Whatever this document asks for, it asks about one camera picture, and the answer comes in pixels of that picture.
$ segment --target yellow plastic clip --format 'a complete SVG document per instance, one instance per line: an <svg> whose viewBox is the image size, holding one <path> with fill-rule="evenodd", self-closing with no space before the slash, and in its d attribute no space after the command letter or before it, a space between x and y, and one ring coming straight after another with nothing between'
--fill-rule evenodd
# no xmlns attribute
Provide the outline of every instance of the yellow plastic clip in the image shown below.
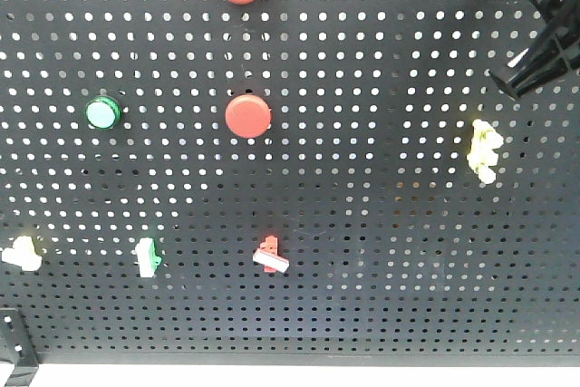
<svg viewBox="0 0 580 387"><path fill-rule="evenodd" d="M494 151L504 145L504 138L487 121L473 121L473 140L468 154L468 164L489 185L496 181L496 171L490 167L498 165L499 155Z"/></svg>

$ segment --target black mounting bracket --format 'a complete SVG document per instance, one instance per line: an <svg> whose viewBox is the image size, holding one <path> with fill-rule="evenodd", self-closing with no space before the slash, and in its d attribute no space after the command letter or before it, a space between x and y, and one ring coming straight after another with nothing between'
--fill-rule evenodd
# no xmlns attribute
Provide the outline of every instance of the black mounting bracket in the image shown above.
<svg viewBox="0 0 580 387"><path fill-rule="evenodd" d="M14 365L5 387L29 386L38 371L38 360L18 310L0 308L0 339L5 348L2 358L7 356L6 361Z"/></svg>

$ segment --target black pegboard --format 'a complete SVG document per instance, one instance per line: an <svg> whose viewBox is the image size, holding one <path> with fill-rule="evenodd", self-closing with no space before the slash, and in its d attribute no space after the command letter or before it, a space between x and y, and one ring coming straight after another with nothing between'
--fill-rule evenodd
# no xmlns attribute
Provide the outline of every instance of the black pegboard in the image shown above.
<svg viewBox="0 0 580 387"><path fill-rule="evenodd" d="M1 0L0 244L43 251L1 305L41 363L578 364L580 81L513 103L485 75L542 27L525 0ZM224 123L246 90L256 140ZM487 187L476 118L507 139Z"/></svg>

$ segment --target green button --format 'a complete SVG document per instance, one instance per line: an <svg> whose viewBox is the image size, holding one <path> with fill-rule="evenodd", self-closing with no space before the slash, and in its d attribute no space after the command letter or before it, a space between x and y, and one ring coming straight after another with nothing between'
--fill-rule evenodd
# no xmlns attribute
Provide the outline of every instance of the green button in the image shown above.
<svg viewBox="0 0 580 387"><path fill-rule="evenodd" d="M92 99L84 111L87 121L97 129L112 129L121 120L121 106L111 97Z"/></svg>

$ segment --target red clip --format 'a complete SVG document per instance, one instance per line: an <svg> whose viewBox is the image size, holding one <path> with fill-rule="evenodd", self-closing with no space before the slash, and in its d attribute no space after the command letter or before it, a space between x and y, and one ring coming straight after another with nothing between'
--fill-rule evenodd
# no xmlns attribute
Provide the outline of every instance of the red clip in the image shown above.
<svg viewBox="0 0 580 387"><path fill-rule="evenodd" d="M278 255L278 238L268 236L264 242L260 244L260 249L267 253ZM264 266L264 272L275 272L276 270L270 266Z"/></svg>
<svg viewBox="0 0 580 387"><path fill-rule="evenodd" d="M254 261L264 265L264 272L286 272L290 262L278 255L278 239L268 236L266 241L260 244L260 248L254 253Z"/></svg>

